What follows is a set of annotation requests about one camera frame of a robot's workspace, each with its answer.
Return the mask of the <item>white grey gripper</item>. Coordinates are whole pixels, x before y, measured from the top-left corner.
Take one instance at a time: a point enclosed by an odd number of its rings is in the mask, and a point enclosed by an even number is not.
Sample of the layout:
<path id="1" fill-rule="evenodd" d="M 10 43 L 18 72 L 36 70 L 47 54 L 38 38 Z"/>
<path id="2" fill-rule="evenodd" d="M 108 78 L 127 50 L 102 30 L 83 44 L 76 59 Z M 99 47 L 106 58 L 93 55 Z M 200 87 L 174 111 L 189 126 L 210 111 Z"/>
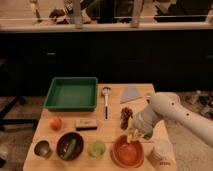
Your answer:
<path id="1" fill-rule="evenodd" d="M 137 113 L 133 117 L 132 121 L 133 128 L 137 131 L 138 137 L 149 140 L 153 136 L 153 118 L 149 114 Z"/>

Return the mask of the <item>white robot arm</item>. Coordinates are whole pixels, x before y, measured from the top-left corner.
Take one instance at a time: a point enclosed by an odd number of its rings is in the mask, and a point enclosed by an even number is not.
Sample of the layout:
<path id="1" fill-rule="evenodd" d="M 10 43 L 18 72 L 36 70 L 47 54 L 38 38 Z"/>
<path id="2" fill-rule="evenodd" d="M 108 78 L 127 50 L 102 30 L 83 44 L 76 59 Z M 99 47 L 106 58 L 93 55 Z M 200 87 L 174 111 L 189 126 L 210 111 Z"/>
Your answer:
<path id="1" fill-rule="evenodd" d="M 176 93 L 152 94 L 148 105 L 133 117 L 131 127 L 142 134 L 151 133 L 164 118 L 179 122 L 213 148 L 213 122 L 183 107 Z"/>

